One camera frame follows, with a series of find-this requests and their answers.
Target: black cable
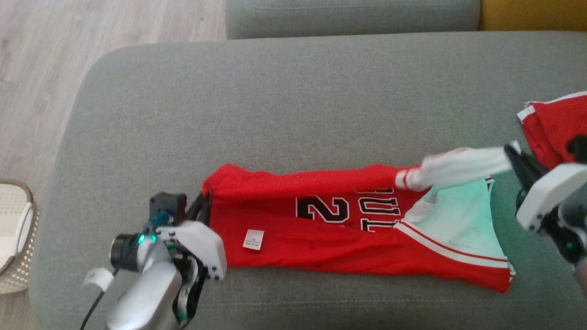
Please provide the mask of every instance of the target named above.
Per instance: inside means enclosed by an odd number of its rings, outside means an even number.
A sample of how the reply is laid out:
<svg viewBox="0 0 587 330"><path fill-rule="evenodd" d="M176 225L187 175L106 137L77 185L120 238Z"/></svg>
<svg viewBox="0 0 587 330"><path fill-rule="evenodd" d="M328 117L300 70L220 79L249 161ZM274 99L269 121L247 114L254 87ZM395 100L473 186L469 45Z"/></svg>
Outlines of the black cable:
<svg viewBox="0 0 587 330"><path fill-rule="evenodd" d="M137 237L135 237L134 238L134 241L133 241L133 243L131 245L136 245L138 243L138 241L139 241L139 237L140 237L140 235L138 235ZM122 263L126 261L126 258L128 258L130 256L130 253L132 251L133 251L133 249L129 249L128 251L126 251L126 254L124 255L124 257L122 257L120 259L120 262L114 268L114 271L112 272L112 277L115 277L116 274L118 274L118 271L120 270L120 267L122 266ZM96 300L94 300L94 303L92 304L92 307L90 307L90 309L88 310L88 312L86 314L86 317L83 319L82 326L79 328L79 330L84 330L86 328L86 324L87 324L88 320L90 319L90 316L92 316L92 313L94 313L94 309L96 309L96 307L100 303L100 300L102 300L102 297L104 296L104 293L105 293L104 291L100 292L100 294L98 295L98 297L96 298Z"/></svg>

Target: red jersey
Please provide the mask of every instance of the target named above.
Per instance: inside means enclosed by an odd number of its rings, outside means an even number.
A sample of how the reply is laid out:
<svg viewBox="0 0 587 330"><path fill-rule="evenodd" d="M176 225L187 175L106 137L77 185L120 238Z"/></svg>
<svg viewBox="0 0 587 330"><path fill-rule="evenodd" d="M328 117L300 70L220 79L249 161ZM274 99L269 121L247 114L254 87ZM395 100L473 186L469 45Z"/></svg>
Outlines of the red jersey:
<svg viewBox="0 0 587 330"><path fill-rule="evenodd" d="M492 181L413 191L403 180L415 168L278 176L227 164L203 193L229 267L430 274L505 292L515 273L493 230Z"/></svg>

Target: white and red striped trim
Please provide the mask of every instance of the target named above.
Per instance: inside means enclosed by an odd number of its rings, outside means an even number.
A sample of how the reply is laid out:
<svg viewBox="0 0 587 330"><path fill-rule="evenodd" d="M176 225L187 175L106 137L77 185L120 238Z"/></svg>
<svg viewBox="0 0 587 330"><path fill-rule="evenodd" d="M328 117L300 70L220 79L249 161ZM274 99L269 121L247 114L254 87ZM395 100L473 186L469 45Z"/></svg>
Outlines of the white and red striped trim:
<svg viewBox="0 0 587 330"><path fill-rule="evenodd" d="M477 266L508 268L510 269L510 275L515 275L515 271L513 270L513 268L511 268L511 265L508 262L507 258L494 258L484 255L470 254L456 250L424 235L415 226L406 222L397 223L394 226L394 228L413 238L415 241L431 249L432 251L440 255L443 255L447 258L451 258L452 260Z"/></svg>

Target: gray ottoman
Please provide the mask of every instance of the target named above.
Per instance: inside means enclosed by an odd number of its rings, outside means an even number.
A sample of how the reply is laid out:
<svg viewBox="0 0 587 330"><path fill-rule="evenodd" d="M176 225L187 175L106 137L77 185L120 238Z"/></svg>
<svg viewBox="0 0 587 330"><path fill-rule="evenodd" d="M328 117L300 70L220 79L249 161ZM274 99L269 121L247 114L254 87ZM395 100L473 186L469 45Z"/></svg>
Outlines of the gray ottoman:
<svg viewBox="0 0 587 330"><path fill-rule="evenodd" d="M194 198L232 162L277 173L408 166L458 146L524 142L528 100L587 89L587 34L461 32L259 39L124 48L83 83L59 150L33 259L31 302L75 329L113 237L161 190ZM570 266L514 218L497 176L495 231L518 272L506 294L432 277L229 269L190 329L584 329ZM90 322L136 279L121 272Z"/></svg>
<svg viewBox="0 0 587 330"><path fill-rule="evenodd" d="M228 39L474 31L480 0L227 0Z"/></svg>

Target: gray fabric surface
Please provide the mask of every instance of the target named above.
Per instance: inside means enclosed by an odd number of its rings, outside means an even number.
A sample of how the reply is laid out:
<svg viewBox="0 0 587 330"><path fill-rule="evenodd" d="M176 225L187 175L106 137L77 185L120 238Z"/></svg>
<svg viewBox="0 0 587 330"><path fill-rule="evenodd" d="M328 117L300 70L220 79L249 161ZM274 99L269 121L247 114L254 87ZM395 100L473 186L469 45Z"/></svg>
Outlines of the gray fabric surface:
<svg viewBox="0 0 587 330"><path fill-rule="evenodd" d="M228 39L474 31L479 0L227 0Z"/></svg>
<svg viewBox="0 0 587 330"><path fill-rule="evenodd" d="M587 34L462 32L149 45L113 52L83 83L39 223L30 296L48 329L77 328L113 237L164 190L194 198L218 166L277 173L408 166L459 146L524 141L528 100L587 89ZM190 329L583 329L587 309L550 241L492 210L518 272L506 294L431 277L230 269ZM135 275L121 272L89 329Z"/></svg>

